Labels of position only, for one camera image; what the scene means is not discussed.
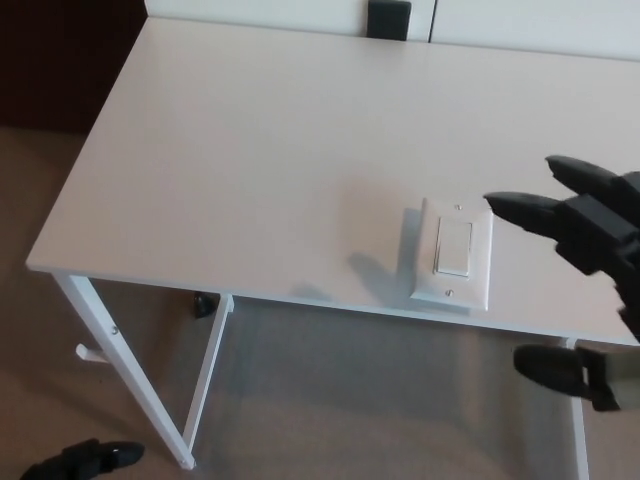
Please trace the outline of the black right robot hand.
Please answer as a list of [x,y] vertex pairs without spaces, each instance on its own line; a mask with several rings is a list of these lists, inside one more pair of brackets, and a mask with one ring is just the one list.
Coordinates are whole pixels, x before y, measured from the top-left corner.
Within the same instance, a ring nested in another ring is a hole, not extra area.
[[[618,314],[639,334],[639,174],[617,175],[580,159],[551,155],[553,177],[573,195],[565,200],[519,192],[484,198],[499,218],[555,241],[555,251],[586,276],[609,276],[623,303]],[[639,352],[525,344],[516,371],[547,389],[591,403],[597,412],[639,406]]]

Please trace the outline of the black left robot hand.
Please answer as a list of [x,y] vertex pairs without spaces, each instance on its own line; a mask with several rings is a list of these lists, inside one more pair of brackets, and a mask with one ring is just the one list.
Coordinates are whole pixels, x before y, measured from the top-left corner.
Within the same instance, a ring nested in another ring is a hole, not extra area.
[[145,446],[139,442],[89,439],[64,448],[58,455],[31,465],[21,480],[84,480],[139,462]]

